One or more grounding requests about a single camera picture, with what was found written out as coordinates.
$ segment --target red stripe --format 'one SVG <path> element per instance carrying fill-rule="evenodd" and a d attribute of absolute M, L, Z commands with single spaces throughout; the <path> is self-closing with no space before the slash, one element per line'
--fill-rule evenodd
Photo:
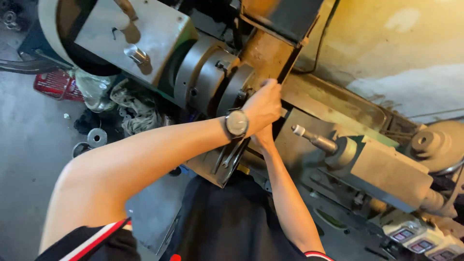
<path fill-rule="evenodd" d="M 325 254 L 321 253 L 321 252 L 317 252 L 317 251 L 309 251 L 309 252 L 304 252 L 304 255 L 305 256 L 308 256 L 309 254 L 316 254 L 320 257 L 325 257 L 325 258 L 328 258 L 329 260 L 331 261 L 334 261 L 333 259 L 331 259 L 330 257 L 326 256 Z"/>
<path fill-rule="evenodd" d="M 84 249 L 82 249 L 81 252 L 79 252 L 77 255 L 69 259 L 70 261 L 77 261 L 81 257 L 83 257 L 86 253 L 88 253 L 90 250 L 92 250 L 94 247 L 96 247 L 98 244 L 100 244 L 105 238 L 107 238 L 109 235 L 111 235 L 113 232 L 115 232 L 118 228 L 121 227 L 121 225 L 125 222 L 126 220 L 121 220 L 114 224 L 108 231 L 105 232 L 105 234 L 101 235 L 99 238 L 95 239 L 90 245 L 86 246 Z"/>

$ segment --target wall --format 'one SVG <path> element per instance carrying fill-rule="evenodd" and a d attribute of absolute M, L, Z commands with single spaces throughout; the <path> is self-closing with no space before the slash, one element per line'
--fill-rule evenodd
<path fill-rule="evenodd" d="M 297 66 L 312 68 L 326 0 Z M 421 123 L 464 115 L 464 1 L 341 0 L 318 77 Z"/>

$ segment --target black cloth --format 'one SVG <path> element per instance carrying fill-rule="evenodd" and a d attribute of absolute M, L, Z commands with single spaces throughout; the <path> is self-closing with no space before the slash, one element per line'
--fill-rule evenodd
<path fill-rule="evenodd" d="M 295 247 L 280 227 L 270 195 L 241 172 L 234 173 L 224 189 L 200 176 L 193 178 L 179 215 L 161 261 L 179 260 L 173 256 L 182 261 L 331 261 L 321 253 L 303 253 Z M 58 256 L 72 249 L 69 245 L 77 247 L 82 238 L 93 235 L 91 229 L 95 228 L 74 230 L 37 260 L 59 260 Z M 60 245 L 68 247 L 64 251 Z M 119 229 L 82 260 L 139 259 L 131 233 Z"/>

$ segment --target person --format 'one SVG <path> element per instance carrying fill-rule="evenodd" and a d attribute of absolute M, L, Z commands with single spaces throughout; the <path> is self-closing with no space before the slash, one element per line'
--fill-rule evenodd
<path fill-rule="evenodd" d="M 55 184 L 36 260 L 140 260 L 125 202 L 186 160 L 251 137 L 266 161 L 273 201 L 243 173 L 223 189 L 196 176 L 161 260 L 330 261 L 274 145 L 281 85 L 268 79 L 260 87 L 238 113 L 246 116 L 236 122 L 246 122 L 242 137 L 218 117 L 149 130 L 72 159 Z"/>

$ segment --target red basket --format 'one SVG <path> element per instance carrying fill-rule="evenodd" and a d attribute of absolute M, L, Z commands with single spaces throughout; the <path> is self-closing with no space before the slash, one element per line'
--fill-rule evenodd
<path fill-rule="evenodd" d="M 34 90 L 55 100 L 84 102 L 84 97 L 77 88 L 74 77 L 62 70 L 38 74 L 35 77 Z"/>

